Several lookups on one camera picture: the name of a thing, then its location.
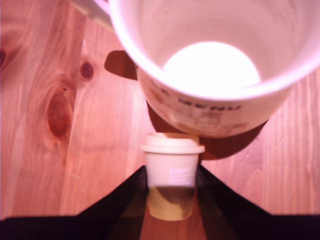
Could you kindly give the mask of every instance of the wooden table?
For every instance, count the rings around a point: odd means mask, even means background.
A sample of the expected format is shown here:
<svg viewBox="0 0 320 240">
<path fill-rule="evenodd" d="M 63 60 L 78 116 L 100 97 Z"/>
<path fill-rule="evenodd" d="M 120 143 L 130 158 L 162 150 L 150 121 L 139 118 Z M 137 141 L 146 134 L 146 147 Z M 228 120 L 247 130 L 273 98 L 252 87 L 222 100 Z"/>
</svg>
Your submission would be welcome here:
<svg viewBox="0 0 320 240">
<path fill-rule="evenodd" d="M 3 0 L 0 65 L 1 219 L 81 212 L 145 163 L 148 132 L 175 131 L 117 37 L 65 0 Z M 264 126 L 201 139 L 202 164 L 270 213 L 320 214 L 319 93 L 320 68 Z M 205 239 L 197 204 L 188 220 L 146 211 L 145 223 L 141 239 Z"/>
</svg>

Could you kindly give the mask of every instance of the small paper cup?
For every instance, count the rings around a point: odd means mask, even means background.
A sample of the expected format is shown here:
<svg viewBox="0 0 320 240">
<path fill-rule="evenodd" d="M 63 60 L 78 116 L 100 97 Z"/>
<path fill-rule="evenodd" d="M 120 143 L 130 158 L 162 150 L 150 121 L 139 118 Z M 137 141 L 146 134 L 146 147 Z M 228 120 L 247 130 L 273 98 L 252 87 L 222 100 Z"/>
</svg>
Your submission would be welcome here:
<svg viewBox="0 0 320 240">
<path fill-rule="evenodd" d="M 199 138 L 182 133 L 151 133 L 141 145 L 146 156 L 149 212 L 154 218 L 179 221 L 192 215 Z"/>
</svg>

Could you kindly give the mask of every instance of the mug handle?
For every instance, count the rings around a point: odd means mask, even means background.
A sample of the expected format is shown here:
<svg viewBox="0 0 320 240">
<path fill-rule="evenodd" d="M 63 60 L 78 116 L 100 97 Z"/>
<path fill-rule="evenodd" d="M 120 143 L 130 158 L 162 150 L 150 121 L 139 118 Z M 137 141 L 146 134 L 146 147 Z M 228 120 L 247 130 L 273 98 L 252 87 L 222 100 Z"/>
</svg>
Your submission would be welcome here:
<svg viewBox="0 0 320 240">
<path fill-rule="evenodd" d="M 68 0 L 82 14 L 114 32 L 110 18 L 109 3 L 104 0 Z"/>
</svg>

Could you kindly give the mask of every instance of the white plastic lid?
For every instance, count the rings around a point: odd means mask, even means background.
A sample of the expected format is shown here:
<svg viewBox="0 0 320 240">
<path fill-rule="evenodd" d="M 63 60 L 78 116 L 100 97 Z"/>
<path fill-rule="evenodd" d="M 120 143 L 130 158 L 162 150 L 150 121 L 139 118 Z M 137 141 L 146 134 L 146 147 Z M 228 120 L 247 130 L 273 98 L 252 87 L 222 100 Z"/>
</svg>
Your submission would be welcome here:
<svg viewBox="0 0 320 240">
<path fill-rule="evenodd" d="M 149 133 L 141 149 L 148 153 L 159 154 L 200 154 L 205 151 L 199 145 L 199 137 L 174 132 Z"/>
</svg>

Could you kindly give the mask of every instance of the mug rim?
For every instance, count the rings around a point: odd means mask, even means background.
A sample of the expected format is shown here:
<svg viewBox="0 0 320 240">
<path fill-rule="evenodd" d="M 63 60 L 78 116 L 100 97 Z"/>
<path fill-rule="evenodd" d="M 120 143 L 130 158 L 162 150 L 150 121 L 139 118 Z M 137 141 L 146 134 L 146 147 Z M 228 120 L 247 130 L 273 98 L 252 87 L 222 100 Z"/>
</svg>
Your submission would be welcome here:
<svg viewBox="0 0 320 240">
<path fill-rule="evenodd" d="M 227 91 L 217 89 L 216 91 L 213 90 L 210 92 L 212 94 L 188 92 L 179 89 L 174 81 L 170 82 L 165 72 L 151 59 L 145 56 L 140 48 L 135 44 L 127 31 L 127 25 L 125 24 L 124 17 L 122 17 L 122 13 L 119 8 L 119 2 L 117 0 L 109 0 L 109 6 L 110 17 L 116 35 L 123 45 L 125 51 L 133 59 L 133 61 L 137 63 L 137 65 L 142 68 L 145 73 L 154 78 L 156 81 L 160 82 L 162 85 L 173 91 L 193 98 L 207 101 L 240 101 L 263 97 L 291 87 L 294 83 L 306 77 L 320 65 L 319 46 L 307 56 L 306 59 L 308 59 L 308 61 L 306 61 L 304 64 L 290 69 L 289 72 L 281 72 L 263 82 L 242 88 L 228 89 Z"/>
</svg>

